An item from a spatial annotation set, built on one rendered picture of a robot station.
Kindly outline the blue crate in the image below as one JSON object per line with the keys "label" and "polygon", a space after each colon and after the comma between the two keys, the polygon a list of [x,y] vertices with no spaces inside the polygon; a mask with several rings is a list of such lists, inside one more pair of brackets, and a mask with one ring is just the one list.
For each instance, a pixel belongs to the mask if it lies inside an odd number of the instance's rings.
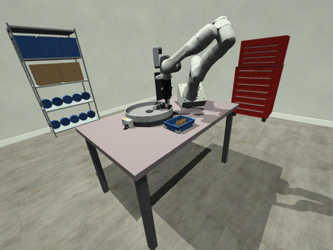
{"label": "blue crate", "polygon": [[[186,123],[177,127],[176,126],[176,122],[177,121],[181,121],[181,119],[186,119]],[[190,127],[193,127],[195,126],[195,120],[193,118],[189,118],[189,117],[186,117],[186,116],[182,116],[182,115],[179,115],[177,117],[174,117],[170,120],[167,120],[164,123],[164,128],[165,129],[168,129],[170,131],[173,131],[177,134],[183,132],[184,130],[190,128]]]}

